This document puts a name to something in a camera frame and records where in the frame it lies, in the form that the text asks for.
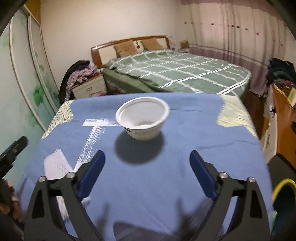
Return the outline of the person hand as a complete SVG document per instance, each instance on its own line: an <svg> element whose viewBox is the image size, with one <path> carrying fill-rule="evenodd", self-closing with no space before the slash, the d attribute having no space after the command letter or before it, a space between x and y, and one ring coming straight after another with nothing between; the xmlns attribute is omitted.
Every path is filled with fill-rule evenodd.
<svg viewBox="0 0 296 241"><path fill-rule="evenodd" d="M5 180L1 180L1 212L10 215L13 220L23 222L24 213L20 201L15 194L13 185Z"/></svg>

